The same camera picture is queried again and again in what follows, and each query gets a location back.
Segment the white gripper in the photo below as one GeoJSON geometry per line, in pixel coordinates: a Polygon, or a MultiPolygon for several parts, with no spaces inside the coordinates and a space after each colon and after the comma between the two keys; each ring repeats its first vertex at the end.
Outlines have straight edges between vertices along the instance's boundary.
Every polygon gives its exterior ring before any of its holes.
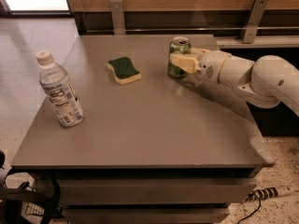
{"type": "Polygon", "coordinates": [[[191,54],[172,53],[170,62],[188,74],[198,71],[196,77],[199,80],[219,83],[221,68],[231,56],[231,53],[221,50],[191,48],[191,54]]]}

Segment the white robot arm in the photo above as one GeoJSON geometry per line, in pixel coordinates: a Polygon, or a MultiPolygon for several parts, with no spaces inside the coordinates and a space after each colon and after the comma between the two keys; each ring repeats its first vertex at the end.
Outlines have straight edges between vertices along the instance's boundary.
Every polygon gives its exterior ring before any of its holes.
{"type": "Polygon", "coordinates": [[[281,57],[266,55],[254,62],[221,50],[191,48],[189,54],[172,53],[170,62],[230,88],[252,105],[272,108],[282,102],[299,116],[299,70],[281,57]]]}

